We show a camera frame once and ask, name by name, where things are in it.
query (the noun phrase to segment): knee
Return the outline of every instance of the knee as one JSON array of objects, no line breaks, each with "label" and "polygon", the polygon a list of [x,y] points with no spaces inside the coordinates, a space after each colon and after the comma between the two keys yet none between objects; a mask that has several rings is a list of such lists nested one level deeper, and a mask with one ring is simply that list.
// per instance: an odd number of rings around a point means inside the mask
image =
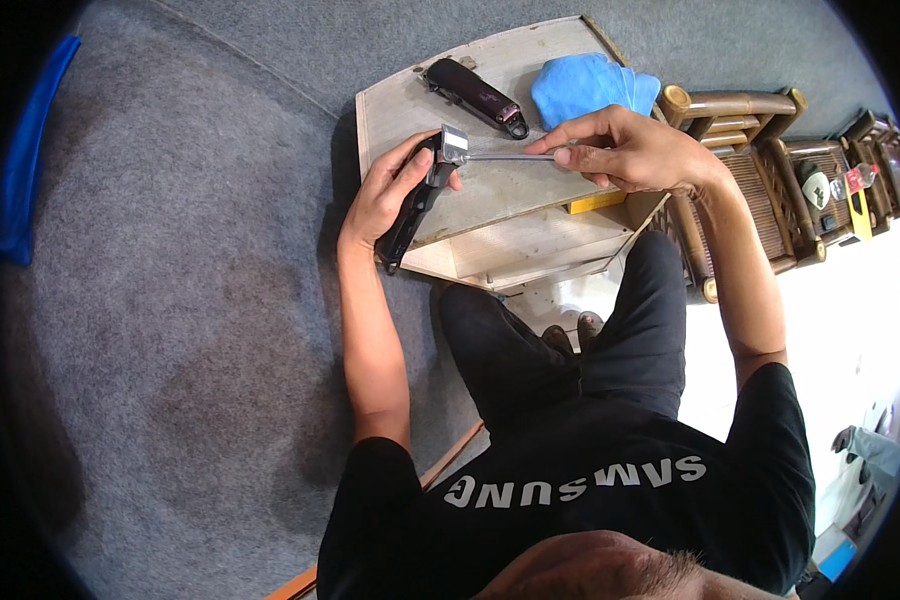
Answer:
[{"label": "knee", "polygon": [[679,263],[681,253],[667,234],[663,231],[644,231],[637,238],[636,243],[629,252],[633,254],[645,254],[657,259],[664,258]]},{"label": "knee", "polygon": [[667,234],[662,231],[644,231],[633,244],[626,257],[627,261],[635,259],[639,262],[651,262],[668,271],[684,277],[684,261],[680,249]]},{"label": "knee", "polygon": [[437,310],[440,320],[445,325],[472,317],[479,309],[496,302],[497,300],[484,290],[463,283],[453,283],[440,294]]}]

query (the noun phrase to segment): hand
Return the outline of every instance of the hand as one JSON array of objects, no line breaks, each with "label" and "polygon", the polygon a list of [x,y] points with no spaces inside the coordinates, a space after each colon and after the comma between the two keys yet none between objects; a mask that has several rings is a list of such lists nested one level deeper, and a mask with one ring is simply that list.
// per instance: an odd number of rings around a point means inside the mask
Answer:
[{"label": "hand", "polygon": [[833,443],[830,444],[830,450],[834,452],[840,452],[841,450],[846,450],[847,447],[851,444],[851,438],[853,437],[853,425],[847,427],[840,431],[837,434],[836,438],[833,438]]},{"label": "hand", "polygon": [[[432,129],[415,133],[373,161],[343,220],[337,246],[355,245],[373,250],[373,243],[396,221],[403,199],[426,177],[434,161],[433,153],[427,149],[420,150],[403,169],[400,167],[421,141],[437,131]],[[448,186],[455,191],[464,189],[456,171],[450,175]]]},{"label": "hand", "polygon": [[553,159],[600,187],[693,197],[712,181],[731,176],[720,159],[689,135],[619,104],[561,123],[524,152],[540,155],[572,139],[578,143],[558,149]]}]

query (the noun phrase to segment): black t-shirt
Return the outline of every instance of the black t-shirt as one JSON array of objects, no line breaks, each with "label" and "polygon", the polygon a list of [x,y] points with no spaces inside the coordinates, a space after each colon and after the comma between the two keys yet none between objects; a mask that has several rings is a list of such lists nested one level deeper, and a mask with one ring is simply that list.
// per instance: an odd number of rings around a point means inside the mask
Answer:
[{"label": "black t-shirt", "polygon": [[321,599],[469,598],[530,546],[608,529],[785,593],[813,546],[814,480],[786,366],[761,367],[726,443],[628,401],[574,398],[424,493],[386,438],[350,452],[320,546]]}]

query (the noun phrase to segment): wooden table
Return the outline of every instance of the wooden table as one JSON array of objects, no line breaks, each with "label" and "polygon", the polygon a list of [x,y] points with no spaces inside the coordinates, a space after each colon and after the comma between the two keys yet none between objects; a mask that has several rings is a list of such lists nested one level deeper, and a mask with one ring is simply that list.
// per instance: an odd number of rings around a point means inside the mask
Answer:
[{"label": "wooden table", "polygon": [[[357,138],[360,174],[410,135],[443,123],[467,132],[474,153],[520,152],[544,134],[530,85],[551,59],[601,52],[629,66],[587,16],[569,16],[495,33],[391,75],[360,91]],[[421,74],[452,58],[515,100],[530,129],[516,141],[430,92]],[[654,116],[663,120],[654,105]],[[420,224],[402,267],[501,294],[526,284],[559,282],[607,268],[650,222],[666,195],[600,188],[555,163],[471,162],[459,169],[463,190],[444,191]],[[563,205],[616,192],[621,203],[570,215]]]}]

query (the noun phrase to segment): bottle label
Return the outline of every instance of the bottle label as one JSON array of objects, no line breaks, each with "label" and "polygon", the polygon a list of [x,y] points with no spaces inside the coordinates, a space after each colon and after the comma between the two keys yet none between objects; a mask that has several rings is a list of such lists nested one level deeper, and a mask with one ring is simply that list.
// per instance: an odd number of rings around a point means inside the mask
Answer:
[{"label": "bottle label", "polygon": [[856,194],[860,190],[864,189],[864,180],[863,177],[860,176],[860,172],[856,169],[850,169],[846,172],[846,194],[848,196],[852,196]]}]

